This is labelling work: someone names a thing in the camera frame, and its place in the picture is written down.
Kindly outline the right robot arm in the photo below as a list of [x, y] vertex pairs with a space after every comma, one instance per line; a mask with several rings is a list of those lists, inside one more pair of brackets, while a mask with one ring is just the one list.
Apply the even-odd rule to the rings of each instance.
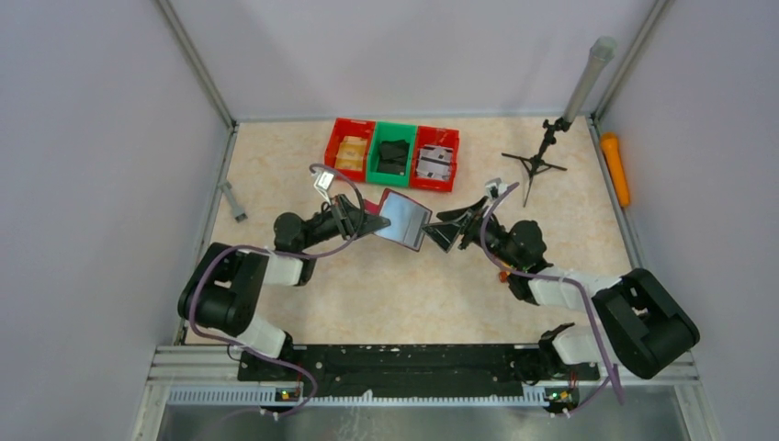
[[648, 269], [605, 277], [554, 266], [545, 257], [536, 221], [520, 220], [506, 229], [485, 198], [438, 213], [422, 230], [444, 252], [477, 245], [506, 272], [518, 300], [586, 314], [586, 326], [563, 326], [538, 354], [541, 371], [552, 379], [594, 362], [616, 362], [652, 379], [701, 340], [697, 325]]

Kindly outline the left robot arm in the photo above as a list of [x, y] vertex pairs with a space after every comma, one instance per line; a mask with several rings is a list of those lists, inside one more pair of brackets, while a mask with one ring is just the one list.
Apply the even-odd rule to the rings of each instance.
[[313, 274], [316, 259], [305, 251], [335, 237], [359, 239], [391, 225], [391, 220], [338, 195], [324, 202], [310, 219], [285, 212], [274, 223], [274, 250], [258, 252], [212, 243], [185, 284], [178, 315], [200, 328], [226, 334], [239, 346], [261, 354], [260, 368], [271, 379], [284, 379], [295, 361], [284, 348], [290, 337], [256, 312], [265, 286], [301, 287]]

